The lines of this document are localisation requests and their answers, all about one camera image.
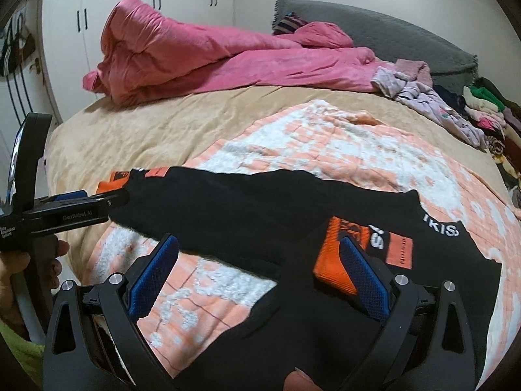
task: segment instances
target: green cloth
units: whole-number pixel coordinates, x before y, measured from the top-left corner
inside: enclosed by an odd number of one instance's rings
[[[42,388],[42,363],[44,346],[25,341],[0,319],[0,334],[23,370]]]
[[[505,109],[505,104],[501,103],[496,96],[491,93],[489,90],[487,90],[484,86],[481,88],[477,88],[473,85],[469,87],[471,89],[471,93],[476,98],[481,98],[482,100],[490,101],[491,103],[494,103],[500,112],[502,112]]]

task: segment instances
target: white wardrobe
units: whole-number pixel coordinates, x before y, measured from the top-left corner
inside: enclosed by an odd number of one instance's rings
[[[102,61],[100,37],[119,0],[43,0],[42,35],[50,85],[62,121],[97,98],[83,76]],[[180,22],[233,25],[233,0],[143,0]]]

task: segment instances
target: pile of clothes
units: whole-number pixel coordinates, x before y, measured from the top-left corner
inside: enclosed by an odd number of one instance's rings
[[[507,100],[486,78],[463,87],[463,95],[433,85],[423,61],[398,59],[394,67],[379,67],[373,84],[392,100],[422,114],[461,141],[488,148],[509,190],[521,208],[521,107]]]

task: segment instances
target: fingernail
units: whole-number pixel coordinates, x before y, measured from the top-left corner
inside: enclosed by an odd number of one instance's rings
[[[307,376],[304,372],[302,372],[299,368],[295,368],[295,372],[298,373],[301,377],[303,377],[305,380],[314,383],[313,380]]]

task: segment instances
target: metal screw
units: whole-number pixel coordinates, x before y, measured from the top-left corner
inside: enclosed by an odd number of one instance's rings
[[[397,275],[394,277],[394,280],[398,285],[407,285],[409,283],[409,278],[405,275]]]
[[[454,282],[450,282],[450,281],[445,282],[444,287],[447,291],[454,291],[456,289]]]
[[[123,281],[123,275],[121,273],[114,273],[109,278],[109,282],[114,284],[114,285],[118,285],[119,283],[121,283],[121,281]]]
[[[64,291],[70,290],[74,286],[75,282],[72,279],[68,279],[64,283],[62,283],[62,289]]]

